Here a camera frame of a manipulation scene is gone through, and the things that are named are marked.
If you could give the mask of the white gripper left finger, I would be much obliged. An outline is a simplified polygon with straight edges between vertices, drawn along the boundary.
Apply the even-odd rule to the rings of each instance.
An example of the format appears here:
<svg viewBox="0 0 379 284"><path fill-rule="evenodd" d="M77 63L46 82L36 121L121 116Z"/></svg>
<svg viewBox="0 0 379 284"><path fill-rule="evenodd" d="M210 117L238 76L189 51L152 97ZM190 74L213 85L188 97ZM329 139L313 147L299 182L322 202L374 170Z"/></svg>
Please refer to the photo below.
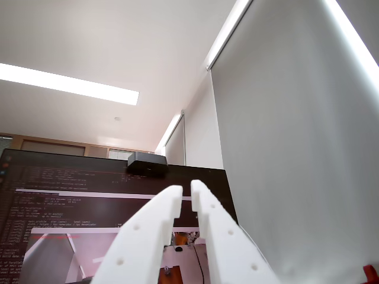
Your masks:
<svg viewBox="0 0 379 284"><path fill-rule="evenodd" d="M163 249L181 214L182 191L182 186L167 187L120 228L92 283L158 283Z"/></svg>

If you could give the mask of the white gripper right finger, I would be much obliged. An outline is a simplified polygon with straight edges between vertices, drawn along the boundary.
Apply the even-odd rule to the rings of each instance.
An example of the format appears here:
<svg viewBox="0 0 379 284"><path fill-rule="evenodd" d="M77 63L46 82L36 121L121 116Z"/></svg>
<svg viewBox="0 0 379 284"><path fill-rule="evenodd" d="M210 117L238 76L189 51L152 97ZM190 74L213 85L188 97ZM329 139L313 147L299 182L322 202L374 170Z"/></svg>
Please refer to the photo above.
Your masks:
<svg viewBox="0 0 379 284"><path fill-rule="evenodd" d="M200 180L191 181L191 205L205 239L211 283L279 283L253 241Z"/></svg>

